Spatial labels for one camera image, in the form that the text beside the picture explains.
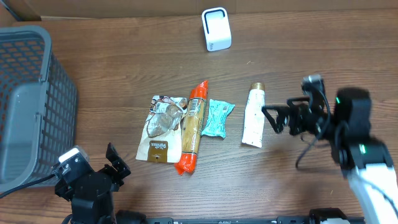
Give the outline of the white tube with gold cap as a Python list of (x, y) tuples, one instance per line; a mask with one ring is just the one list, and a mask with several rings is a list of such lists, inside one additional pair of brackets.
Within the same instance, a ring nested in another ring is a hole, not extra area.
[(262, 147), (265, 116), (262, 107), (265, 105), (265, 86), (263, 83), (252, 83), (244, 111), (244, 129), (242, 143)]

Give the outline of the beige brown snack pouch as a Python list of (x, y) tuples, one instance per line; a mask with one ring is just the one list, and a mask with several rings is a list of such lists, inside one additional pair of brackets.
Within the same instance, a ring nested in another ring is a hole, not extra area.
[(184, 97), (155, 95), (142, 131), (136, 159), (177, 163), (182, 155), (182, 118), (187, 112)]

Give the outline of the teal snack packet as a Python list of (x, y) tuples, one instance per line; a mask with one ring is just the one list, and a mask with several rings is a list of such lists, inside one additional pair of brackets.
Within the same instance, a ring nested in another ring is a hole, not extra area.
[(225, 123), (229, 114), (233, 111), (235, 105), (210, 99), (208, 118), (206, 121), (205, 128), (201, 132), (201, 135), (210, 137), (226, 137)]

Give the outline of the orange spaghetti package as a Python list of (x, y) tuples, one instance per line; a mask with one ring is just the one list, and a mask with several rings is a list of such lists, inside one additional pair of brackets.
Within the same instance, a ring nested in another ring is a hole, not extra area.
[(207, 95), (208, 80), (204, 80), (191, 91), (187, 113), (183, 120), (182, 154), (180, 160), (175, 164), (179, 175), (186, 172), (192, 173), (195, 170)]

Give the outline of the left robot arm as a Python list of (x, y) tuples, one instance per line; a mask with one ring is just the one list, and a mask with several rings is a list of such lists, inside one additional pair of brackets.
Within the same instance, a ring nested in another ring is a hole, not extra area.
[(115, 147), (109, 143), (106, 164), (95, 171), (90, 166), (87, 153), (74, 146), (58, 158), (54, 174), (58, 179), (55, 194), (71, 203), (72, 213), (64, 223), (76, 224), (145, 224), (147, 218), (139, 212), (114, 209), (113, 193), (124, 185), (124, 178), (131, 174)]

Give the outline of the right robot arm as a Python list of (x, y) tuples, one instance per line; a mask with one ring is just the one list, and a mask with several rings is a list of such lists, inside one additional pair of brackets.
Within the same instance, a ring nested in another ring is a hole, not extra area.
[(284, 126), (296, 136), (314, 135), (312, 148), (326, 140), (331, 156), (358, 199), (366, 223), (397, 223), (397, 175), (387, 146), (370, 135), (372, 101), (363, 88), (340, 88), (330, 108), (321, 90), (308, 88), (307, 96), (268, 105), (262, 112), (276, 133)]

